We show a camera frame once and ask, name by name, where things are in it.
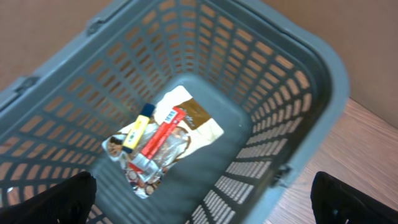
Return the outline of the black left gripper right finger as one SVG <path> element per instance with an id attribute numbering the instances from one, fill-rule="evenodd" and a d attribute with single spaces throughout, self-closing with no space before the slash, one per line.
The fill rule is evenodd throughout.
<path id="1" fill-rule="evenodd" d="M 397 224 L 396 210 L 323 171 L 315 175 L 310 198 L 317 224 Z"/>

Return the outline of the yellow highlighter pen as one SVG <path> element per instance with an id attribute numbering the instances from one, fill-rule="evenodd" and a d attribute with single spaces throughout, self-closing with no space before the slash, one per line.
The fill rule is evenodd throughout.
<path id="1" fill-rule="evenodd" d="M 123 142 L 124 152 L 131 154 L 136 148 L 150 122 L 154 110 L 155 106 L 153 104 L 146 103 L 144 105 Z"/>

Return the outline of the red stick snack packet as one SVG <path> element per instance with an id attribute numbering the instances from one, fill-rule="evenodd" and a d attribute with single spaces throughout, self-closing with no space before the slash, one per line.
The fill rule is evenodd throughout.
<path id="1" fill-rule="evenodd" d="M 172 131 L 184 117 L 185 112 L 183 110 L 173 107 L 142 151 L 129 163 L 129 168 L 139 174 L 143 174 L 150 167 L 150 163 L 160 150 L 160 147 L 166 142 Z"/>

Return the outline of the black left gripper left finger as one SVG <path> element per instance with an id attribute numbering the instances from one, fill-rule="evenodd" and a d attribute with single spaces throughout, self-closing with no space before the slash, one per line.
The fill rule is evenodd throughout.
<path id="1" fill-rule="evenodd" d="M 1 210 L 2 224 L 84 224 L 95 203 L 96 179 L 87 171 Z"/>

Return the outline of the beige brown snack pouch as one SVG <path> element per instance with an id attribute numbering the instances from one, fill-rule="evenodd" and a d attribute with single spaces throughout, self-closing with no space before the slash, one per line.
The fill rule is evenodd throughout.
<path id="1" fill-rule="evenodd" d="M 119 163 L 132 191 L 140 198 L 152 195 L 164 175 L 179 160 L 212 144 L 224 133 L 221 126 L 181 85 L 166 93 L 154 106 L 150 122 L 131 154 L 123 151 L 123 142 L 134 121 L 102 143 L 108 157 Z M 143 174 L 129 168 L 129 163 L 142 151 L 173 107 L 183 110 L 185 117 L 160 147 L 150 167 Z"/>

